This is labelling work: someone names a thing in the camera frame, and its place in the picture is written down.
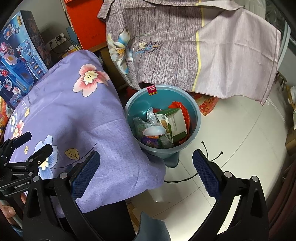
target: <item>red label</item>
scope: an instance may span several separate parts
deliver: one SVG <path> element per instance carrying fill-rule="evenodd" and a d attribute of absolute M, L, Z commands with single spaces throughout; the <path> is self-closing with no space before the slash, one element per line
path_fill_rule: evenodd
<path fill-rule="evenodd" d="M 146 89 L 147 89 L 149 95 L 157 94 L 157 90 L 156 90 L 155 85 L 148 86 L 148 87 L 146 87 Z"/>

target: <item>teal bucket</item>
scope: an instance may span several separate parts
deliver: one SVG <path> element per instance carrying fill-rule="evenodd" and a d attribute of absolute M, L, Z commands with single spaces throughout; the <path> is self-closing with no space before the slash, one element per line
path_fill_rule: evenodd
<path fill-rule="evenodd" d="M 150 107 L 167 109 L 173 101 L 181 102 L 185 106 L 190 116 L 190 137 L 183 144 L 169 149 L 157 149 L 146 146 L 138 141 L 142 149 L 146 150 L 149 154 L 164 159 L 165 164 L 173 168 L 178 165 L 179 151 L 187 147 L 198 133 L 201 120 L 200 111 L 195 100 L 177 87 L 156 85 L 156 90 L 157 94 L 153 95 L 149 95 L 146 88 L 138 91 L 129 99 L 124 111 L 131 129 L 133 129 L 133 117 L 140 117 L 146 121 L 146 113 Z"/>

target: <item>green and white box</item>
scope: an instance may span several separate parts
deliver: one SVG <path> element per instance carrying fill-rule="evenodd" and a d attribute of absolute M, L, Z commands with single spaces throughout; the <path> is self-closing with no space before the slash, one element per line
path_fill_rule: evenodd
<path fill-rule="evenodd" d="M 175 143 L 187 136 L 187 129 L 181 108 L 168 108 L 155 113 L 158 123 L 165 129 L 165 136 Z"/>

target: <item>bucket rim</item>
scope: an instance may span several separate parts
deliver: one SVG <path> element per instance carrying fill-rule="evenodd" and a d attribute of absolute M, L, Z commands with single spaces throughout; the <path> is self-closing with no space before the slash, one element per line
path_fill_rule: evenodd
<path fill-rule="evenodd" d="M 135 138 L 135 139 L 137 140 L 140 147 L 147 150 L 147 151 L 164 154 L 164 150 L 169 150 L 169 153 L 176 153 L 176 152 L 181 151 L 182 149 L 186 148 L 196 138 L 197 133 L 198 133 L 198 131 L 200 129 L 200 123 L 201 123 L 200 109 L 199 109 L 197 103 L 195 102 L 195 100 L 188 93 L 186 93 L 184 90 L 182 90 L 182 89 L 180 89 L 178 87 L 175 87 L 175 86 L 172 86 L 172 85 L 155 85 L 155 87 L 156 87 L 156 89 L 158 88 L 158 89 L 161 89 L 161 90 L 174 90 L 175 92 L 178 92 L 179 94 L 184 95 L 188 99 L 188 101 L 190 101 L 191 104 L 195 107 L 195 110 L 196 110 L 195 115 L 196 115 L 196 118 L 197 118 L 196 127 L 195 127 L 194 131 L 192 132 L 191 136 L 188 138 L 188 140 L 186 140 L 184 143 L 182 143 L 179 146 L 176 146 L 176 147 L 173 147 L 173 148 L 168 148 L 168 149 L 152 148 L 152 147 L 144 145 L 137 138 Z M 132 104 L 136 101 L 136 97 L 141 96 L 141 95 L 145 94 L 146 92 L 147 92 L 147 89 L 143 88 L 143 89 L 139 90 L 138 92 L 136 92 L 128 100 L 128 102 L 126 103 L 126 106 L 124 108 L 124 114 L 125 114 L 126 118 L 128 116 L 129 107 L 132 106 Z"/>

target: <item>yellow leaf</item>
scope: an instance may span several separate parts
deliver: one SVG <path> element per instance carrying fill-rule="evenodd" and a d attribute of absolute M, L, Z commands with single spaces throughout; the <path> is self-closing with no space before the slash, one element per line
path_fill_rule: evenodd
<path fill-rule="evenodd" d="M 79 153 L 75 148 L 71 148 L 64 152 L 66 156 L 71 160 L 79 160 Z"/>
<path fill-rule="evenodd" d="M 30 113 L 30 109 L 28 107 L 27 110 L 26 110 L 26 112 L 25 112 L 25 117 L 27 117 L 29 115 L 29 113 Z"/>

